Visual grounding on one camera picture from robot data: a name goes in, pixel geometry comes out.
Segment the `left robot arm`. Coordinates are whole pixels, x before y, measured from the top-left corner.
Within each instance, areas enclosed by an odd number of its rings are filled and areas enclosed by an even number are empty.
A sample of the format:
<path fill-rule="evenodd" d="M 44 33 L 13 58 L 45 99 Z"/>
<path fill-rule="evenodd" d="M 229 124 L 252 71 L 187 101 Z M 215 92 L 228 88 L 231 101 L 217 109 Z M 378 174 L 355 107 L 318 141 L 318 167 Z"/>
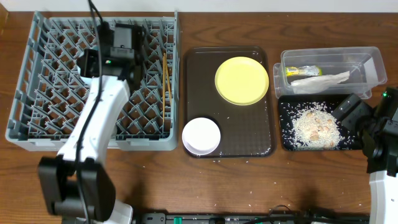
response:
<path fill-rule="evenodd" d="M 125 104 L 144 75 L 139 25 L 108 22 L 95 27 L 97 48 L 76 64 L 90 86 L 77 124 L 56 157 L 41 158 L 38 175 L 47 211 L 83 223 L 131 223 L 133 209 L 116 199 L 104 168 L 111 135 Z"/>

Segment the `white small bowl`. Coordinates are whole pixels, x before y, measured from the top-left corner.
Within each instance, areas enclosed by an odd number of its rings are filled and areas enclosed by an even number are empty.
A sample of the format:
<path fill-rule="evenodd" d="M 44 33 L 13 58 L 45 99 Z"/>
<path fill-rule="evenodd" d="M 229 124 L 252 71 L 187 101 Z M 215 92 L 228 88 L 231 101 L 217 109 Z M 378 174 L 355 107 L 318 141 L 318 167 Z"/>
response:
<path fill-rule="evenodd" d="M 218 147 L 221 142 L 221 131 L 211 119 L 195 118 L 184 126 L 182 142 L 188 152 L 204 156 Z"/>

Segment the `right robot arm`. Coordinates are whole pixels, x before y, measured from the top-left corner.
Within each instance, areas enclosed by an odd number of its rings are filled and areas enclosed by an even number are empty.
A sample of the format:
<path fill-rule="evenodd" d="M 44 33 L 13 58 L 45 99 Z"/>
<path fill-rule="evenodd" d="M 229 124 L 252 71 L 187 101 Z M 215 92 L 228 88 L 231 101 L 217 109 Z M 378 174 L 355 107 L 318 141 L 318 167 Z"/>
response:
<path fill-rule="evenodd" d="M 387 87 L 372 108 L 355 94 L 332 112 L 355 133 L 367 157 L 371 188 L 370 223 L 397 223 L 397 88 Z"/>

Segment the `yellow round plate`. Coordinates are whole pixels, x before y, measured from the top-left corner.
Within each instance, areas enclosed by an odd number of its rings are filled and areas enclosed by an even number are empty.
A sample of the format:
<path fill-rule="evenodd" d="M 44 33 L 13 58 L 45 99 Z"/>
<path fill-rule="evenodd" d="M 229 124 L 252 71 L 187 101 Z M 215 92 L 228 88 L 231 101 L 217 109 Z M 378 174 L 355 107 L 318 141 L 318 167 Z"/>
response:
<path fill-rule="evenodd" d="M 227 102 L 248 106 L 257 103 L 269 89 L 269 76 L 257 60 L 233 57 L 225 60 L 215 73 L 215 87 Z"/>

